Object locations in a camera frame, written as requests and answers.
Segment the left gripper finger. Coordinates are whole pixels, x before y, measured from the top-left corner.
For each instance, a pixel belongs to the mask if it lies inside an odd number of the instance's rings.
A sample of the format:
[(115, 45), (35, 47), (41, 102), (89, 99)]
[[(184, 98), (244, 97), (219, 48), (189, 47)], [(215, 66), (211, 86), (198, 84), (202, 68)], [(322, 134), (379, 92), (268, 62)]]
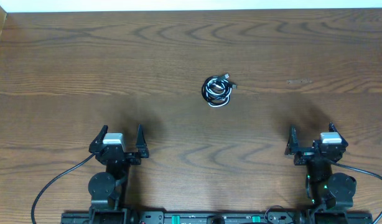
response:
[(147, 152), (147, 144), (144, 139), (143, 127), (140, 124), (137, 129), (136, 148), (139, 153)]
[(103, 140), (107, 132), (108, 126), (104, 125), (98, 133), (98, 135), (96, 136), (96, 138), (94, 138), (94, 140), (92, 140), (92, 142), (90, 143), (90, 149), (99, 149), (103, 145)]

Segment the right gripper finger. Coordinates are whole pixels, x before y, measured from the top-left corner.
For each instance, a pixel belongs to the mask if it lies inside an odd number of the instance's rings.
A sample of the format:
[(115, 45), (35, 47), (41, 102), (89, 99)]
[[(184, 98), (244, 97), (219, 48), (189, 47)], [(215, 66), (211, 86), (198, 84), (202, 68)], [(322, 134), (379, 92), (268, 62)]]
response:
[(340, 139), (344, 140), (343, 136), (338, 132), (337, 128), (335, 127), (335, 124), (333, 122), (330, 122), (328, 124), (328, 130), (330, 132), (335, 132), (335, 133), (338, 133), (338, 135), (340, 136)]
[(299, 150), (299, 142), (297, 139), (296, 127), (291, 126), (289, 130), (289, 138), (286, 146), (287, 153), (296, 153)]

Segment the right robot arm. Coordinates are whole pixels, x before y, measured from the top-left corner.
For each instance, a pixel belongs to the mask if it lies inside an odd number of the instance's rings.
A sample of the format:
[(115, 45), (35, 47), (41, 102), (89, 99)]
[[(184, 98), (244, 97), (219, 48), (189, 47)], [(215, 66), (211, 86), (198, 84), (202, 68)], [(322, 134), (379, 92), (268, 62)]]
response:
[(300, 146), (296, 127), (290, 127), (285, 155), (294, 156), (294, 165), (306, 167), (305, 189), (313, 203), (297, 214), (296, 223), (348, 223), (347, 210), (353, 206), (356, 180), (332, 172), (332, 166), (343, 157), (347, 147), (347, 141), (333, 123), (310, 147)]

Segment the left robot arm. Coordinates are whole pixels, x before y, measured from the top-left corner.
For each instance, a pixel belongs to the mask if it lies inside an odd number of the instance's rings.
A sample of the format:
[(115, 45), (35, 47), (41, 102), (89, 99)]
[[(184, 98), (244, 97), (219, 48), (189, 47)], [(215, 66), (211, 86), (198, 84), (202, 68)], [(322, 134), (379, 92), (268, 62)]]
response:
[(109, 133), (107, 125), (90, 143), (89, 152), (105, 166), (105, 171), (95, 174), (88, 184), (91, 195), (89, 223), (139, 223), (138, 212), (124, 207), (123, 203), (130, 167), (149, 157), (141, 125), (137, 129), (136, 149), (135, 152), (127, 152), (124, 135)]

